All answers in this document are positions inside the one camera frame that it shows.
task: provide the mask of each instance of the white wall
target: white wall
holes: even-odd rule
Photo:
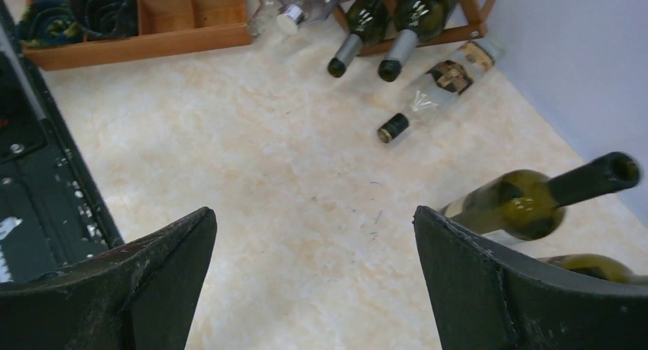
[[[626,151],[646,174],[647,2],[498,0],[488,19],[507,45],[500,70],[584,159]],[[648,226],[645,177],[619,195]]]

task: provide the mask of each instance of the silver bottle cap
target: silver bottle cap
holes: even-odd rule
[[[347,35],[344,43],[338,49],[338,52],[335,53],[335,58],[342,61],[346,66],[348,66],[351,61],[358,55],[362,49],[362,39],[357,34]]]
[[[288,4],[277,16],[277,25],[286,34],[295,35],[304,20],[304,11],[295,4]]]
[[[407,59],[414,51],[414,48],[419,45],[419,36],[410,29],[403,29],[398,32],[398,36],[391,45],[389,52],[385,55],[385,60],[397,60],[403,66]]]

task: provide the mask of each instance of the wooden box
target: wooden box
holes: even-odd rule
[[[29,5],[36,0],[27,0]],[[139,35],[51,48],[24,48],[44,70],[61,70],[252,43],[245,0],[137,0]]]

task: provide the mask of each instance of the empty bottle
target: empty bottle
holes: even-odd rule
[[[414,82],[405,108],[378,129],[378,137],[387,144],[411,125],[428,125],[503,55],[504,47],[493,37],[464,43]]]

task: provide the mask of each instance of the wine rack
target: wine rack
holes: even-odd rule
[[[245,29],[245,0],[137,0],[137,5],[139,33],[134,37],[84,37],[78,44],[24,48],[24,55],[43,70],[61,70],[252,43]]]
[[[342,3],[349,2],[352,0],[342,0]],[[387,6],[387,10],[390,13],[394,13],[396,4],[398,0],[383,0]],[[466,25],[461,27],[445,29],[437,38],[433,39],[430,42],[421,43],[419,47],[432,46],[435,44],[444,44],[451,42],[460,42],[468,41],[475,38],[481,38],[486,35],[488,32],[488,27],[486,26],[486,19],[491,13],[491,9],[495,4],[495,0],[486,0],[483,6],[479,6],[477,0],[457,0],[457,7],[461,8],[464,12]],[[346,24],[345,12],[341,6],[338,6],[333,15],[342,28],[348,32],[348,27]],[[394,39],[386,39],[381,41],[379,44],[374,46],[363,47],[360,51],[360,56],[369,56],[372,54],[385,53],[389,51],[391,45],[394,43]]]

